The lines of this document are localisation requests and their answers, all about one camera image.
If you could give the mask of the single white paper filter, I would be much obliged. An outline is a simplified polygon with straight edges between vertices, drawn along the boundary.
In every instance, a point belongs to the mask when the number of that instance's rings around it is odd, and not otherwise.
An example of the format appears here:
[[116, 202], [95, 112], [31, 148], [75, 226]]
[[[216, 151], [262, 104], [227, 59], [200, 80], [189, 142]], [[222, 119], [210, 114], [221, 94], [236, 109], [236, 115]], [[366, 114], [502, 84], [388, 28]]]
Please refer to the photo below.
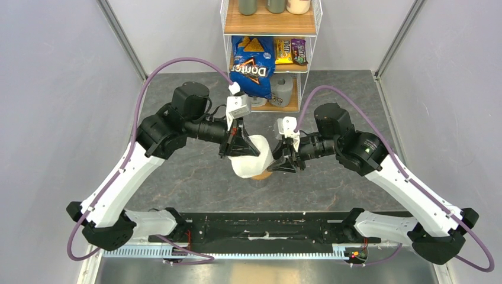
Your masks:
[[274, 161], [267, 139], [262, 135], [251, 135], [250, 139], [260, 150], [258, 157], [229, 157], [234, 173], [243, 179], [261, 174]]

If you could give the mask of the glass carafe with wooden band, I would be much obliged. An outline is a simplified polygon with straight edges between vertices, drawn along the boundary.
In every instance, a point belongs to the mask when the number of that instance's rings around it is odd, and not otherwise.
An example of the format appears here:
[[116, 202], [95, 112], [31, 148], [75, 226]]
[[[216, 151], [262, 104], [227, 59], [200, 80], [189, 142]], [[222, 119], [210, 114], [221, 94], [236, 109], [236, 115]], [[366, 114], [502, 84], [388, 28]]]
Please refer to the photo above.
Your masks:
[[249, 185], [255, 189], [261, 189], [264, 188], [268, 184], [268, 181], [266, 179], [250, 179], [249, 180]]

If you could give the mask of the wooden ring dripper stand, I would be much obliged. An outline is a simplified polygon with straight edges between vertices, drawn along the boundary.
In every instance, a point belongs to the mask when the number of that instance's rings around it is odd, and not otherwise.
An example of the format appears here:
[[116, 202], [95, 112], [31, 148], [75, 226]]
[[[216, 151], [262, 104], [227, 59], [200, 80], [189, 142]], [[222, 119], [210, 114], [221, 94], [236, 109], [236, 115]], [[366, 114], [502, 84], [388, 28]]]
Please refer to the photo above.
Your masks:
[[269, 172], [267, 170], [263, 171], [261, 174], [252, 176], [251, 179], [253, 180], [265, 180], [269, 178], [272, 175], [272, 172]]

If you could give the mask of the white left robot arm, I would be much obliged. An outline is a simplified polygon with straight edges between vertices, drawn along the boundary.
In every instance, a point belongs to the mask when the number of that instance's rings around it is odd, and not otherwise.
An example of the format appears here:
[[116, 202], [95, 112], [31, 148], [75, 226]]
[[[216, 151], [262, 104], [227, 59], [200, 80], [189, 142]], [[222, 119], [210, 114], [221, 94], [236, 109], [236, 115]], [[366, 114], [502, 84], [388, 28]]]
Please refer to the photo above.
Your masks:
[[207, 112], [209, 95], [209, 89], [196, 82], [176, 88], [170, 103], [141, 122], [107, 180], [86, 200], [67, 206], [89, 243], [113, 251], [134, 238], [162, 235], [174, 242], [184, 238], [185, 221], [175, 209], [135, 212], [125, 207], [146, 178], [183, 148], [188, 138], [218, 144], [219, 155], [230, 159], [241, 178], [258, 176], [272, 163], [267, 139], [244, 129], [247, 97], [231, 97], [227, 105], [234, 118], [223, 121]]

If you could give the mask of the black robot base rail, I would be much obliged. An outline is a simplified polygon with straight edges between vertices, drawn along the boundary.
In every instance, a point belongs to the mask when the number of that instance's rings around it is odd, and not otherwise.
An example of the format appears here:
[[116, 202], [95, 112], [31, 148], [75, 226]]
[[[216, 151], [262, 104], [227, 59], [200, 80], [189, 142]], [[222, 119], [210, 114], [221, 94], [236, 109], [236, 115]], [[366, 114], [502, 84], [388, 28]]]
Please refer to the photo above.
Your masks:
[[175, 243], [167, 258], [194, 263], [222, 259], [299, 259], [335, 256], [335, 245], [378, 244], [352, 227], [349, 212], [206, 212], [182, 213], [182, 223], [150, 243]]

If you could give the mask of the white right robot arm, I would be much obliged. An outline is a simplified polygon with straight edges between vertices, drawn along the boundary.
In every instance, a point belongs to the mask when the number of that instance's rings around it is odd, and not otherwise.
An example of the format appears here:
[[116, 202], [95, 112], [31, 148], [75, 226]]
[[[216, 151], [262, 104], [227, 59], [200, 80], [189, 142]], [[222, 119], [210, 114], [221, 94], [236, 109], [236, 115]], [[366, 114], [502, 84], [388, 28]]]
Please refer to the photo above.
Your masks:
[[467, 229], [478, 220], [471, 208], [460, 209], [446, 202], [390, 153], [375, 134], [358, 131], [347, 110], [336, 103], [323, 104], [314, 111], [317, 131], [301, 136], [295, 132], [294, 117], [275, 122], [278, 144], [272, 154], [270, 172], [299, 172], [307, 160], [334, 156], [346, 169], [383, 188], [409, 213], [409, 217], [382, 215], [354, 208], [339, 225], [335, 237], [354, 243], [378, 238], [401, 243], [434, 264], [456, 257], [465, 244]]

